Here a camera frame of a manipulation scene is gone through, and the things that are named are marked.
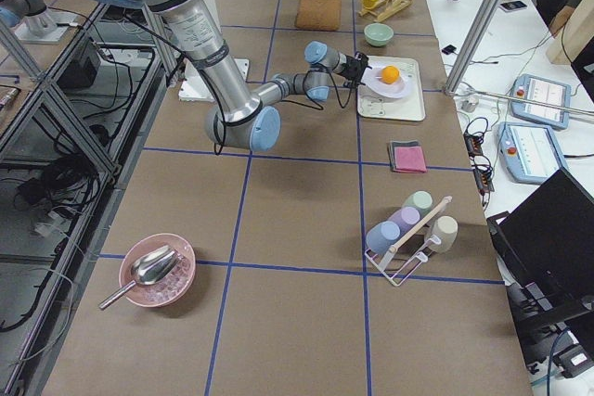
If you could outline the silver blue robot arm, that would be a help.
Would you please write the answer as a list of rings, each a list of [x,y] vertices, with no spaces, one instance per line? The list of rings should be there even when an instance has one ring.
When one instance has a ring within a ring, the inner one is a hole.
[[[147,7],[164,18],[177,40],[175,49],[197,70],[215,105],[205,122],[209,138],[218,146],[263,152],[278,140],[281,118],[275,105],[291,95],[312,101],[327,99],[332,76],[346,79],[350,88],[361,84],[368,57],[344,53],[319,41],[304,50],[306,73],[280,73],[255,89],[245,83],[226,40],[204,0],[95,0],[122,8]]]
[[[30,33],[38,37],[58,27],[45,0],[1,0],[1,21],[9,28],[24,21]]]

